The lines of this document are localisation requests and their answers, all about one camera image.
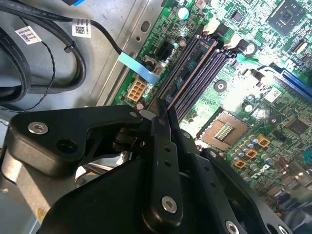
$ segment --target white label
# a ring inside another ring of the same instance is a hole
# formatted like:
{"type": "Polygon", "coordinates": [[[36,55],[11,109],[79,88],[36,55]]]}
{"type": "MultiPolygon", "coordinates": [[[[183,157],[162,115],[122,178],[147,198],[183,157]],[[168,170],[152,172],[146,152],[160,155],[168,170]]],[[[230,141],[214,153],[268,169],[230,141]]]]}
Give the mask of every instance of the white label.
{"type": "Polygon", "coordinates": [[[40,37],[38,37],[37,33],[35,33],[35,31],[30,26],[21,28],[19,30],[16,30],[15,32],[20,36],[20,38],[23,39],[23,41],[27,45],[42,41],[40,37]]]}
{"type": "Polygon", "coordinates": [[[268,94],[265,95],[264,99],[268,100],[270,103],[274,102],[280,95],[281,91],[273,87],[268,94]]]}
{"type": "Polygon", "coordinates": [[[73,19],[73,36],[91,38],[91,24],[89,19],[73,19]]]}

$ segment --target ram slot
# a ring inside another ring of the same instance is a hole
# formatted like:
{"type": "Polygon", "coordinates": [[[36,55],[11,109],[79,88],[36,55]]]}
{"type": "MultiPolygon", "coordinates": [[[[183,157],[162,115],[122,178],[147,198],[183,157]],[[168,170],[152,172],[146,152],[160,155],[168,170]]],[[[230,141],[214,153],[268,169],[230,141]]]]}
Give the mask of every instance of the ram slot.
{"type": "Polygon", "coordinates": [[[190,55],[193,53],[194,49],[198,46],[200,41],[200,37],[197,37],[197,34],[193,37],[193,39],[189,42],[187,48],[184,50],[183,54],[180,56],[178,62],[175,64],[172,71],[169,73],[169,75],[165,78],[165,80],[162,82],[161,86],[158,88],[153,100],[151,101],[150,105],[154,102],[156,98],[162,98],[163,95],[168,90],[168,87],[170,87],[177,74],[182,70],[184,67],[187,59],[190,57],[190,55]]]}
{"type": "Polygon", "coordinates": [[[237,52],[230,51],[226,48],[222,48],[219,51],[215,50],[215,52],[207,60],[206,64],[202,67],[203,72],[198,73],[175,104],[177,116],[180,121],[195,105],[221,69],[230,59],[234,59],[236,55],[237,52]]]}

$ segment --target black cable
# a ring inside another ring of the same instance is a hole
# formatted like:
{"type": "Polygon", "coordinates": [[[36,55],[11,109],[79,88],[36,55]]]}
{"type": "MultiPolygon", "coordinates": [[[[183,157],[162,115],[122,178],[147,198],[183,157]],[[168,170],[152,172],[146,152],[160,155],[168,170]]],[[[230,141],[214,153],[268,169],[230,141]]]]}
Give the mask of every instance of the black cable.
{"type": "MultiPolygon", "coordinates": [[[[18,4],[19,6],[25,6],[24,3],[19,3],[16,1],[9,1],[9,2],[7,2],[7,4],[18,4]]],[[[86,77],[85,61],[84,61],[80,51],[78,50],[78,48],[75,47],[74,41],[72,41],[70,36],[67,33],[65,33],[64,30],[62,30],[56,23],[54,23],[50,20],[41,19],[38,17],[34,17],[32,15],[29,15],[27,13],[22,13],[19,11],[7,9],[5,7],[2,7],[1,4],[0,4],[0,11],[4,11],[7,13],[14,14],[16,16],[22,17],[26,20],[29,20],[29,21],[32,21],[32,22],[38,24],[39,26],[43,27],[44,29],[46,29],[47,31],[49,31],[50,33],[55,35],[59,40],[61,40],[66,45],[66,48],[68,48],[68,52],[72,52],[73,55],[75,56],[76,62],[77,62],[77,68],[76,68],[76,73],[75,73],[74,77],[72,78],[72,80],[69,83],[62,84],[62,85],[54,83],[50,87],[49,94],[57,94],[57,93],[65,92],[65,91],[71,91],[71,90],[78,88],[79,86],[81,86],[83,84],[83,82],[85,81],[85,77],[86,77]]],[[[33,85],[31,85],[31,88],[30,88],[28,93],[45,94],[48,87],[49,87],[49,85],[33,84],[33,85]]],[[[23,85],[22,86],[15,86],[15,87],[5,87],[5,88],[9,89],[6,92],[6,95],[8,95],[10,93],[16,93],[20,89],[23,89],[23,85]]],[[[0,88],[0,97],[2,97],[3,95],[5,95],[5,94],[3,92],[1,92],[1,88],[0,88]]]]}
{"type": "MultiPolygon", "coordinates": [[[[46,20],[59,21],[59,22],[72,22],[73,19],[69,17],[60,16],[51,12],[43,11],[37,9],[32,6],[25,5],[20,2],[12,1],[12,0],[2,0],[0,1],[0,10],[4,12],[8,12],[9,10],[13,10],[13,12],[18,11],[21,13],[26,13],[35,17],[43,18],[46,20]]],[[[91,20],[91,25],[96,27],[104,36],[109,40],[113,48],[116,50],[118,54],[121,54],[122,49],[118,47],[112,36],[107,32],[107,30],[100,25],[99,23],[91,20]]]]}
{"type": "Polygon", "coordinates": [[[0,104],[19,101],[31,89],[29,64],[22,51],[2,28],[0,28],[0,49],[14,65],[21,83],[21,86],[0,87],[0,104]]]}

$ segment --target black plastic clip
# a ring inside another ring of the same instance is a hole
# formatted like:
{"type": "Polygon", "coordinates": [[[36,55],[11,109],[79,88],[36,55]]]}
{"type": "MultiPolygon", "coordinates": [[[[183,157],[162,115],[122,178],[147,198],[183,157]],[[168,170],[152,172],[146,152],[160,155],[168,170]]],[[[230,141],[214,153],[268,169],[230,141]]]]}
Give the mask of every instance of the black plastic clip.
{"type": "Polygon", "coordinates": [[[75,43],[75,41],[73,41],[73,43],[71,45],[66,46],[64,48],[64,51],[69,54],[70,52],[72,52],[75,49],[75,47],[76,47],[76,43],[75,43]]]}

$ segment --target chip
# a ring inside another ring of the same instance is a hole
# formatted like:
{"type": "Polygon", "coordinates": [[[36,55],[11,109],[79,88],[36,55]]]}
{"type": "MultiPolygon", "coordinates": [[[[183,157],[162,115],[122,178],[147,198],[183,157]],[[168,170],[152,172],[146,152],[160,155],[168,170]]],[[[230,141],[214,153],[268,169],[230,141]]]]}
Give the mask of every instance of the chip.
{"type": "Polygon", "coordinates": [[[217,115],[205,124],[200,135],[203,142],[225,151],[247,131],[248,125],[246,123],[220,108],[217,115]]]}
{"type": "Polygon", "coordinates": [[[299,136],[309,128],[309,125],[298,118],[294,118],[288,124],[286,124],[286,128],[295,135],[299,136]]]}
{"type": "Polygon", "coordinates": [[[180,77],[181,77],[181,79],[182,79],[182,80],[186,80],[186,79],[188,78],[188,76],[189,76],[189,73],[190,73],[189,68],[184,67],[184,68],[182,69],[182,71],[180,72],[180,77]]]}
{"type": "Polygon", "coordinates": [[[200,51],[200,50],[196,50],[193,54],[192,54],[192,56],[191,56],[191,58],[195,61],[195,62],[198,62],[198,61],[200,61],[200,59],[201,59],[201,57],[203,56],[203,52],[202,51],[200,51]]]}
{"type": "Polygon", "coordinates": [[[282,0],[268,19],[268,24],[280,35],[287,36],[306,15],[296,0],[282,0]]]}
{"type": "Polygon", "coordinates": [[[242,18],[243,16],[238,11],[235,11],[232,15],[232,19],[236,22],[239,22],[242,18]]]}

